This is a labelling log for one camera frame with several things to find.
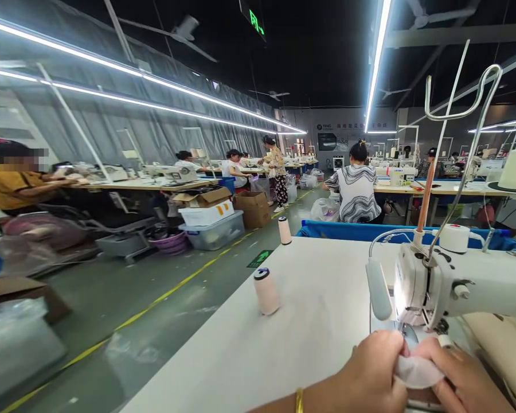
exit sign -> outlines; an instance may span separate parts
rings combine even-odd
[[[265,41],[264,25],[258,20],[256,14],[248,7],[245,0],[239,0],[239,8],[243,16],[247,18],[249,23],[258,32],[262,40]]]

yellow floor line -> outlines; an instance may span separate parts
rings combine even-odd
[[[312,192],[312,190],[309,190],[308,192],[306,192],[304,195],[301,195],[300,197],[296,198],[296,201],[299,201],[301,200],[303,197],[306,197],[307,195],[310,194],[310,192]],[[293,202],[293,204],[289,205],[288,207],[286,207],[285,209],[288,209],[290,208],[292,205],[296,204],[296,201]],[[281,212],[278,212],[277,214],[273,215],[271,217],[271,219],[273,220],[276,216],[280,215],[282,212],[284,211],[281,211]],[[159,298],[157,298],[155,301],[153,301],[151,304],[148,305],[148,307],[146,309],[144,309],[143,311],[140,311],[138,314],[136,315],[133,315],[132,317],[130,317],[127,321],[125,321],[124,323],[122,323],[121,325],[119,325],[117,328],[115,328],[115,332],[120,330],[120,329],[123,329],[124,327],[126,326],[129,326],[130,324],[132,324],[134,321],[136,321],[138,318],[140,318],[141,316],[143,316],[145,313],[147,313],[148,311],[150,311],[153,307],[155,307],[158,303],[160,303],[161,301],[164,301],[165,298],[167,298],[169,295],[172,295],[172,293],[174,293],[175,291],[179,290],[182,286],[184,286],[185,284],[187,284],[189,281],[191,281],[193,278],[195,278],[197,275],[199,275],[200,273],[202,273],[205,269],[207,269],[208,267],[210,267],[213,263],[215,263],[221,256],[227,254],[229,251],[231,251],[231,249],[240,244],[241,242],[243,242],[246,238],[250,237],[252,234],[254,234],[256,231],[258,231],[259,229],[261,228],[255,228],[253,229],[252,231],[250,231],[249,233],[245,234],[241,239],[235,241],[229,248],[226,248],[225,250],[223,250],[222,252],[220,252],[215,258],[213,258],[212,260],[208,261],[206,264],[204,264],[201,268],[199,268],[197,271],[195,271],[194,273],[192,273],[191,275],[189,275],[188,277],[184,278],[183,280],[181,280],[175,287],[173,287],[172,289],[170,289],[169,291],[165,292],[163,295],[161,295]],[[73,364],[76,364],[78,363],[79,361],[85,359],[86,357],[88,357],[90,354],[92,354],[95,350],[98,350],[99,348],[101,348],[101,346],[103,346],[105,343],[107,343],[109,341],[109,338],[107,338],[106,340],[103,340],[103,341],[100,341],[99,343],[97,343],[96,345],[90,347],[89,349],[83,351],[82,353],[80,353],[78,356],[76,356],[75,358],[73,358],[73,360],[71,360],[70,362],[68,362],[67,364],[65,364],[63,367],[61,367],[60,370],[64,370],[70,366],[72,366]],[[32,391],[31,393],[28,393],[26,394],[25,396],[23,396],[22,398],[20,398],[19,400],[17,400],[16,402],[12,403],[11,405],[9,405],[8,407],[6,407],[4,410],[2,410],[0,413],[10,413],[12,411],[14,411],[16,408],[18,408],[19,406],[21,406],[22,404],[24,404],[25,402],[29,401],[33,396],[37,395],[41,390],[43,390],[44,388],[46,388],[49,384],[49,383],[46,383],[40,387],[38,387],[36,390]]]

green floor sign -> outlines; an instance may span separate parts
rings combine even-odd
[[[271,255],[273,250],[264,250],[261,253],[258,254],[254,260],[251,261],[249,265],[247,265],[247,268],[258,268],[262,265],[262,263],[265,261],[267,257]]]

pink thread spool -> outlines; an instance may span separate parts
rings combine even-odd
[[[269,275],[269,269],[260,268],[253,274],[254,288],[258,297],[258,308],[264,315],[271,315],[281,306],[275,281]]]
[[[292,242],[291,228],[288,226],[287,217],[279,218],[279,234],[283,245],[289,245]]]

gold bracelet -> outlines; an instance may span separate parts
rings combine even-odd
[[[304,389],[296,389],[296,413],[304,413]]]

